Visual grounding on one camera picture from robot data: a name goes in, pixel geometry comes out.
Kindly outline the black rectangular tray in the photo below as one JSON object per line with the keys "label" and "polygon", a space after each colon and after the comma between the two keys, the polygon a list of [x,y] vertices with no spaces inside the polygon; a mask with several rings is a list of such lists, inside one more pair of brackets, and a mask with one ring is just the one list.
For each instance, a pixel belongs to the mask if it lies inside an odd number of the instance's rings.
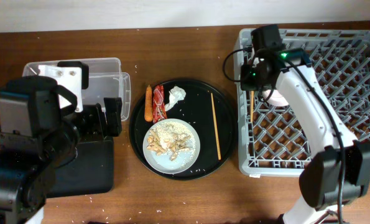
{"label": "black rectangular tray", "polygon": [[76,154],[55,169],[55,184],[48,198],[100,194],[114,185],[114,141],[81,142]]}

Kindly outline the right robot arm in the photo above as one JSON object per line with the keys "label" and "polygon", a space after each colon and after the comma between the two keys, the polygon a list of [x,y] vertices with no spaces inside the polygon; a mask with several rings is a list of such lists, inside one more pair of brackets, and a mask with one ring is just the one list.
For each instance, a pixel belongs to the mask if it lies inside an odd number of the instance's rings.
{"label": "right robot arm", "polygon": [[242,67],[251,89],[277,90],[292,108],[310,146],[312,160],[299,176],[301,197],[278,223],[321,223],[328,215],[343,222],[342,207],[367,194],[370,141],[361,142],[328,101],[302,49],[260,48]]}

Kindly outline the wooden chopstick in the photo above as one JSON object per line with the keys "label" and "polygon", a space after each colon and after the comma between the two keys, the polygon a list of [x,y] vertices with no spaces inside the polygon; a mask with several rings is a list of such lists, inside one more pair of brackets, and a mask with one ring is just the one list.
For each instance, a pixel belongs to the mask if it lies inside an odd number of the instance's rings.
{"label": "wooden chopstick", "polygon": [[218,125],[217,125],[217,119],[216,119],[216,110],[215,110],[215,102],[214,102],[214,96],[213,93],[210,93],[211,98],[211,110],[212,110],[212,116],[213,116],[213,126],[215,131],[215,141],[216,141],[216,151],[218,160],[221,160],[221,151],[220,151],[220,140],[219,140],[219,134],[218,134]]}
{"label": "wooden chopstick", "polygon": [[254,120],[254,91],[250,91],[250,120],[253,123]]}

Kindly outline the orange carrot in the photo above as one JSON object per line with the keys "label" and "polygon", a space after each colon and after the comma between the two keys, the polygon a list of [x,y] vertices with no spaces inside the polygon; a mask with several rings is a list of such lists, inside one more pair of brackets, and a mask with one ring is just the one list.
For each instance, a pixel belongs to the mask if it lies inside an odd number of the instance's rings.
{"label": "orange carrot", "polygon": [[144,119],[148,122],[153,120],[152,88],[150,85],[147,86],[145,93]]}

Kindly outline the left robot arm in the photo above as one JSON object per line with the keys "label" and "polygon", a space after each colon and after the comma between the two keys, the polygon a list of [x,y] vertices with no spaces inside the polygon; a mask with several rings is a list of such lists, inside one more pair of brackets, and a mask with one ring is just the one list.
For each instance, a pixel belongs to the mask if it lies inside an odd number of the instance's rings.
{"label": "left robot arm", "polygon": [[22,77],[0,91],[0,223],[40,223],[48,198],[112,189],[122,101],[76,106],[49,77]]}

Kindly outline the grey plate with food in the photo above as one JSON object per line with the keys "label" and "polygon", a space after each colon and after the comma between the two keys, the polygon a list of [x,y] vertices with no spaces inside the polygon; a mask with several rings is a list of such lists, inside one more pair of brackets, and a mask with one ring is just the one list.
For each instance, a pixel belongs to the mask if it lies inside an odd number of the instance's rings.
{"label": "grey plate with food", "polygon": [[144,136],[142,149],[147,165],[163,174],[188,170],[200,155],[196,130],[180,119],[164,119],[151,126]]}

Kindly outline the white pink bowl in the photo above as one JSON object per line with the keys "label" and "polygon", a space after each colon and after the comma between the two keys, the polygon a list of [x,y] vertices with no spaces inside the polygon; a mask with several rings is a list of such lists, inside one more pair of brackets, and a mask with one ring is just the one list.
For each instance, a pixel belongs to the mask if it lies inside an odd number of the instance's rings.
{"label": "white pink bowl", "polygon": [[273,106],[288,106],[287,100],[277,90],[266,90],[262,92],[263,99]]}

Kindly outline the grey dishwasher rack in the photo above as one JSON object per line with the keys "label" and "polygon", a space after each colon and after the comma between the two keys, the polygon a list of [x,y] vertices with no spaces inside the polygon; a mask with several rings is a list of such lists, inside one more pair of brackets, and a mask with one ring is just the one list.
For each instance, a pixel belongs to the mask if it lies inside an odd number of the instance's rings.
{"label": "grey dishwasher rack", "polygon": [[[370,141],[370,30],[281,29],[288,49],[310,56],[317,80],[344,124]],[[239,170],[248,177],[298,177],[310,162],[308,141],[289,106],[263,103],[237,91]]]}

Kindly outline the clear plastic bin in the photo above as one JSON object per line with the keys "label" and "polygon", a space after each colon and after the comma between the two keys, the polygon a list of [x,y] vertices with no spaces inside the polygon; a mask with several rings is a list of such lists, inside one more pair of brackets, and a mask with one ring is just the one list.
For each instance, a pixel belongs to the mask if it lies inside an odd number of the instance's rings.
{"label": "clear plastic bin", "polygon": [[[129,117],[131,107],[131,80],[126,72],[121,71],[121,62],[118,58],[84,58],[79,59],[89,66],[89,87],[82,90],[83,108],[85,105],[100,104],[105,112],[104,98],[121,98],[121,120]],[[23,76],[39,75],[38,66],[46,63],[56,65],[56,61],[31,62],[25,65]]]}

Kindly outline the crumpled white tissue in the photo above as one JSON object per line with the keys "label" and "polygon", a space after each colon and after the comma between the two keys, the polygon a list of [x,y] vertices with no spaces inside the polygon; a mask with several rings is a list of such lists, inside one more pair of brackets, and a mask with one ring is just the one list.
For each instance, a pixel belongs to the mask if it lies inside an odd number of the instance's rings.
{"label": "crumpled white tissue", "polygon": [[179,101],[184,100],[185,96],[186,92],[183,88],[174,86],[169,91],[169,102],[165,105],[165,110],[166,111],[171,110]]}

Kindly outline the red snack wrapper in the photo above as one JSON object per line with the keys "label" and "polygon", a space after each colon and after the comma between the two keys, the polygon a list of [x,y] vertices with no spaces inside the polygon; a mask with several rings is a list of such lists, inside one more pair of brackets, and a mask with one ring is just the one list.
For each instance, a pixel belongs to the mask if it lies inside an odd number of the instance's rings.
{"label": "red snack wrapper", "polygon": [[164,103],[164,87],[157,85],[153,91],[153,123],[167,119]]}

